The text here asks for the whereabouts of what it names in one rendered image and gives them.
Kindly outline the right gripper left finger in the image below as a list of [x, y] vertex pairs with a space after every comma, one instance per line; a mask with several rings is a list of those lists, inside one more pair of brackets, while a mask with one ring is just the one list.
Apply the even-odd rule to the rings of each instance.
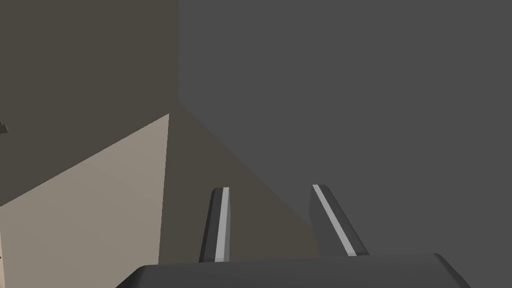
[[230, 241], [230, 188], [216, 187], [210, 195], [198, 262], [228, 262], [230, 260]]

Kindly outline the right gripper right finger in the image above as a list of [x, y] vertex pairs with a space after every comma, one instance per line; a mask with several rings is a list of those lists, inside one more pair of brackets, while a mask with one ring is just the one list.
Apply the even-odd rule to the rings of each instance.
[[322, 258], [347, 258], [369, 254], [327, 185], [311, 186], [308, 214]]

